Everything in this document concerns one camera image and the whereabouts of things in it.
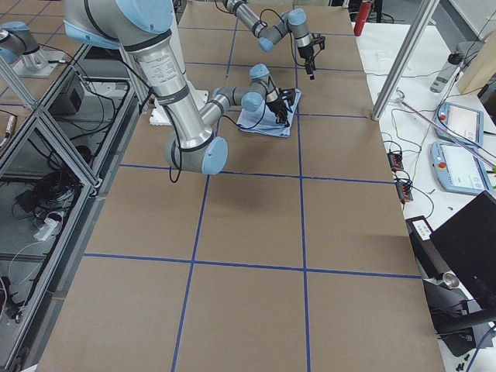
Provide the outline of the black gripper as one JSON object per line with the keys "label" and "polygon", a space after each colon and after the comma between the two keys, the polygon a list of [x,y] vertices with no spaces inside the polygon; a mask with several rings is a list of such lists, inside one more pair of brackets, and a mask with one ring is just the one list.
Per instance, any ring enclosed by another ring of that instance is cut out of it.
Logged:
{"label": "black gripper", "polygon": [[272,102],[267,103],[267,107],[276,116],[276,123],[282,124],[284,127],[289,127],[287,106],[283,98],[277,98]]}
{"label": "black gripper", "polygon": [[314,43],[296,43],[300,58],[305,60],[305,72],[311,80],[315,79]]}

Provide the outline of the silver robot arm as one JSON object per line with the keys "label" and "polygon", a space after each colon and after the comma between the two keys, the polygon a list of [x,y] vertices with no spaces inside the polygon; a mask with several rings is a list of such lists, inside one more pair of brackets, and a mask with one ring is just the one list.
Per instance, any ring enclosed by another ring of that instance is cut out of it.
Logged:
{"label": "silver robot arm", "polygon": [[223,12],[234,15],[257,38],[262,51],[268,53],[285,38],[292,36],[292,46],[296,46],[302,64],[311,80],[315,79],[315,58],[326,48],[326,38],[319,33],[311,33],[304,9],[296,8],[281,14],[273,9],[263,9],[255,13],[246,1],[222,1]]}
{"label": "silver robot arm", "polygon": [[217,174],[226,165],[229,150],[212,126],[226,110],[270,109],[278,123],[287,125],[296,92],[277,87],[267,67],[258,64],[250,71],[248,86],[221,87],[198,108],[171,46],[173,12],[169,1],[65,1],[64,25],[70,38],[105,49],[123,48],[139,63],[140,77],[173,126],[164,145],[171,168]]}

